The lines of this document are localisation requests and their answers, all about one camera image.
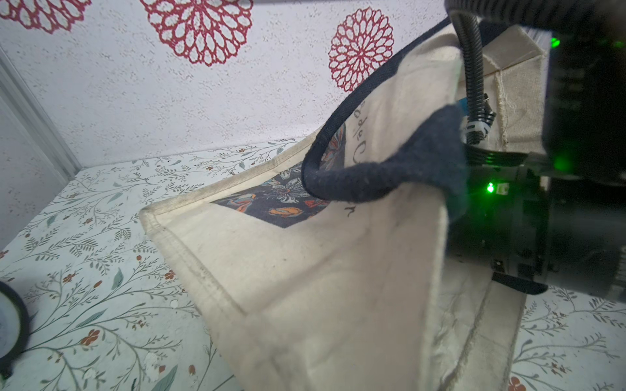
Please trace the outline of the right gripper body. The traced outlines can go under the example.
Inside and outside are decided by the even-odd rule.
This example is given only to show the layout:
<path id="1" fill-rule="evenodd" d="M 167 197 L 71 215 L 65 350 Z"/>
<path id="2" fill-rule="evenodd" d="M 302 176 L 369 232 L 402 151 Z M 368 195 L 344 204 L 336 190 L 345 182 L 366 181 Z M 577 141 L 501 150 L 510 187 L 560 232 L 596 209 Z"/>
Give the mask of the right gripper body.
<path id="1" fill-rule="evenodd" d="M 625 43 L 551 42 L 546 152 L 490 152 L 470 125 L 466 214 L 448 255 L 529 294 L 625 299 Z"/>

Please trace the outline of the cream canvas tote bag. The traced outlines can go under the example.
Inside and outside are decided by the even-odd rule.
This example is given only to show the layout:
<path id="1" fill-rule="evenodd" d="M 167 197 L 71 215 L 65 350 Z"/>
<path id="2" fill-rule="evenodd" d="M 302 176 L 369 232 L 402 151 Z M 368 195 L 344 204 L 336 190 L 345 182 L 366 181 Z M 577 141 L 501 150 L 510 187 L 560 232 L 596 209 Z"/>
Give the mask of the cream canvas tote bag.
<path id="1" fill-rule="evenodd" d="M 460 136 L 461 52 L 449 21 L 385 64 L 381 86 L 344 100 L 322 167 L 382 163 L 419 125 L 417 168 L 448 163 Z M 485 78 L 498 109 L 501 77 L 535 85 L 512 99 L 530 119 L 514 150 L 542 152 L 543 50 L 520 28 L 494 31 Z M 506 390 L 524 293 L 487 267 L 444 258 L 445 194 L 403 183 L 380 200 L 279 201 L 300 184 L 315 131 L 261 166 L 144 208 L 149 238 L 192 298 L 244 390 Z"/>

